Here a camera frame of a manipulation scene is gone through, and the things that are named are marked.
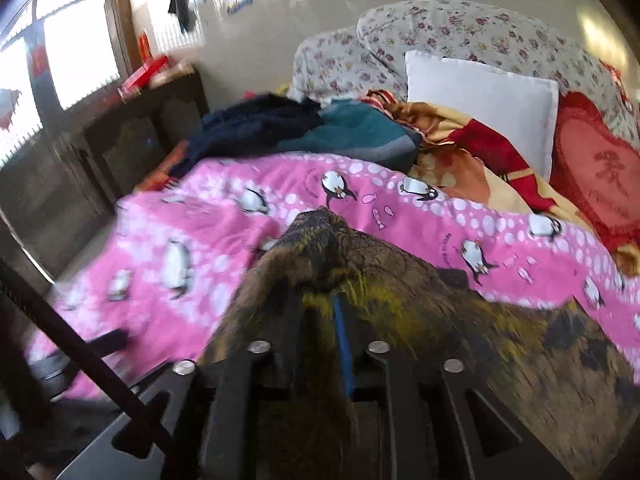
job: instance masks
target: camouflage fabric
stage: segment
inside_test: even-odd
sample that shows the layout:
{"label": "camouflage fabric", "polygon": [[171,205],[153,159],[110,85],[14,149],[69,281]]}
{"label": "camouflage fabric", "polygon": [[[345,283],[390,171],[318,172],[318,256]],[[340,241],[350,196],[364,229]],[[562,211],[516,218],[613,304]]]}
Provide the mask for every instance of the camouflage fabric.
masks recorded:
{"label": "camouflage fabric", "polygon": [[258,467],[274,478],[376,478],[383,460],[365,446],[375,415],[362,416],[340,392],[331,300],[338,292],[380,339],[416,359],[460,349],[577,479],[602,473],[640,412],[630,366],[575,301],[555,310],[488,303],[468,290],[464,272],[435,269],[324,208],[300,214],[246,274],[203,359],[251,340],[281,283],[299,291],[317,322],[303,338],[305,395],[261,413]]}

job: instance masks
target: pillow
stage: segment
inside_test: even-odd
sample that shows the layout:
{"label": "pillow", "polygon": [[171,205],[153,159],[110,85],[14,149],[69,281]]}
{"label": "pillow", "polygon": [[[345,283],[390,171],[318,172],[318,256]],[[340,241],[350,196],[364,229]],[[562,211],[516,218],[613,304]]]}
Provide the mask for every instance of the pillow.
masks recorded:
{"label": "pillow", "polygon": [[411,50],[408,101],[455,108],[505,136],[546,181],[551,176],[558,83],[482,63]]}
{"label": "pillow", "polygon": [[583,94],[560,99],[553,188],[589,219],[609,251],[640,241],[640,154],[605,126]]}

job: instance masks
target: triangular cutout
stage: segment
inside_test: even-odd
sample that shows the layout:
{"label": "triangular cutout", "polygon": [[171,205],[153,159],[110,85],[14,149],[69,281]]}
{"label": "triangular cutout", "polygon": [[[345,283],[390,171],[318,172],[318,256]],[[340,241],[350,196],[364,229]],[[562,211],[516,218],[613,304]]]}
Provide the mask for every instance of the triangular cutout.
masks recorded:
{"label": "triangular cutout", "polygon": [[480,446],[485,456],[495,456],[514,449],[520,444],[520,437],[480,393],[467,390],[465,399],[474,418]]}
{"label": "triangular cutout", "polygon": [[[145,406],[146,420],[151,424],[160,424],[168,404],[169,392],[156,394]],[[152,444],[153,442],[146,431],[140,428],[140,425],[135,424],[133,420],[130,420],[111,441],[111,445],[118,451],[133,455],[140,460],[149,456]]]}

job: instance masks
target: wall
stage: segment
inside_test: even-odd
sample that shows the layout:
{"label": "wall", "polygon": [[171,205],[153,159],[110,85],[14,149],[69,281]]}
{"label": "wall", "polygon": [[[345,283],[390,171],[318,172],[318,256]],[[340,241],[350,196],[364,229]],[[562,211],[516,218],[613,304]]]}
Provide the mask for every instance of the wall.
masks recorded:
{"label": "wall", "polygon": [[[215,0],[199,9],[200,28],[192,44],[172,48],[179,59],[197,63],[211,107],[226,105],[245,90],[273,89],[290,81],[293,55],[305,37],[354,25],[365,10],[400,0],[254,0],[226,15]],[[590,50],[618,65],[633,91],[637,62],[620,31],[598,0],[475,0],[517,10],[588,44]],[[162,36],[168,27],[169,0],[131,0],[137,31],[148,31],[152,50],[183,41]]]}

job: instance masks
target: white pillow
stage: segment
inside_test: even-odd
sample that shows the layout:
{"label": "white pillow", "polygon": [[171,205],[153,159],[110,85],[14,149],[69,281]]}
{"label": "white pillow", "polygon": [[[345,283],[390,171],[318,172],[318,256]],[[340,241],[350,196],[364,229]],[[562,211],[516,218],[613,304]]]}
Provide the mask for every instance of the white pillow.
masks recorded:
{"label": "white pillow", "polygon": [[505,136],[546,181],[558,118],[558,83],[419,50],[404,55],[409,102],[455,108]]}

